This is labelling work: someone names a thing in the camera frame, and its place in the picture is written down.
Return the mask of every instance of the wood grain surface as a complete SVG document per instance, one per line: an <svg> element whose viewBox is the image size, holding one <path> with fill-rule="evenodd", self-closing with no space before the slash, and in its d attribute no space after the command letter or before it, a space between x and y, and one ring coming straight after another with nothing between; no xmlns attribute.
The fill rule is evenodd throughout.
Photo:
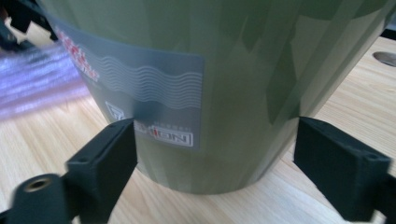
<svg viewBox="0 0 396 224"><path fill-rule="evenodd" d="M396 67L372 53L396 53L378 38L317 118L396 158ZM64 174L64 162L106 126L91 97L67 101L0 121L0 210L12 190L45 173ZM393 165L391 170L396 175ZM377 214L374 223L383 218ZM134 171L110 223L345 223L292 163L292 148L258 183L221 195L191 195L164 188Z"/></svg>

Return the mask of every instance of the sticker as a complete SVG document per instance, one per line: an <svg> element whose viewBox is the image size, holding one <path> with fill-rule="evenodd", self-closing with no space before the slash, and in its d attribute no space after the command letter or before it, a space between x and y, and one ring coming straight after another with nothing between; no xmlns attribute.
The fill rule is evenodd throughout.
<svg viewBox="0 0 396 224"><path fill-rule="evenodd" d="M203 57L126 45L47 18L109 122L134 118L142 137L199 149Z"/></svg>

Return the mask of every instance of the green cylindrical bin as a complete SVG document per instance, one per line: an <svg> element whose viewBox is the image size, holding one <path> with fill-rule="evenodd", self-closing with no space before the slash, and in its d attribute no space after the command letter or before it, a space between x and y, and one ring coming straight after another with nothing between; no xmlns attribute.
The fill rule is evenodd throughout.
<svg viewBox="0 0 396 224"><path fill-rule="evenodd" d="M396 0L41 0L41 5L58 35L66 36L61 39L79 70L91 75L85 77L90 91L102 91L93 97L109 122L162 118L165 107L192 102L187 95L201 87L194 89L200 95L192 102L199 104L191 105L199 112L189 112L189 105L176 112L183 122L190 116L199 123L199 133L160 119L136 127L148 135L136 136L138 168L170 189L213 194L241 189L265 174L292 141L296 118L313 116L326 102L384 29ZM74 38L78 32L84 36ZM115 47L87 47L101 41ZM123 52L129 48L130 56ZM125 58L121 63L117 51ZM148 61L154 64L151 72L142 65ZM124 75L129 72L137 79ZM172 78L188 75L199 81L180 81L175 88L186 97L173 96ZM156 88L136 84L145 78ZM104 102L111 85L101 80L118 88L113 100L130 97L137 103ZM152 109L161 106L164 110ZM177 146L160 137L194 143Z"/></svg>

